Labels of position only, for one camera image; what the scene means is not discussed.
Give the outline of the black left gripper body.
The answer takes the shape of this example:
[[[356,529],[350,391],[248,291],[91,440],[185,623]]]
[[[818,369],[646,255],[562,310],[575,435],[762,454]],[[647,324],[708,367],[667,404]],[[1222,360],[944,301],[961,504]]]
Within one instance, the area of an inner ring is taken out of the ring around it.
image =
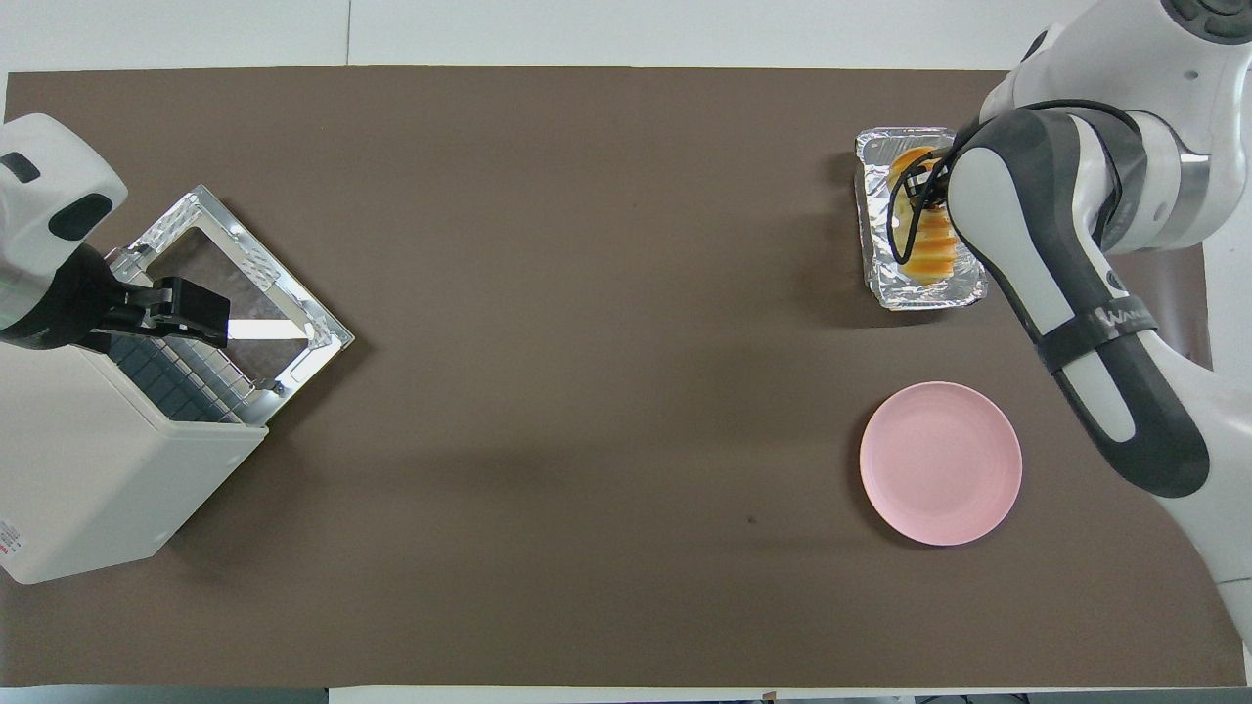
[[[93,246],[81,244],[55,272],[34,308],[1,329],[1,338],[25,349],[76,346],[106,353],[111,351],[111,334],[98,328],[119,303],[121,282]]]

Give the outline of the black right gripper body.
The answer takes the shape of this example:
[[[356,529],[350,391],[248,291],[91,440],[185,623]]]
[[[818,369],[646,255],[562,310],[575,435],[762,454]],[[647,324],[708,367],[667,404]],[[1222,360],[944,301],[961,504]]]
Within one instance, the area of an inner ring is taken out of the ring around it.
[[[942,162],[909,162],[905,164],[905,198],[908,209],[935,208],[944,203],[948,167]]]

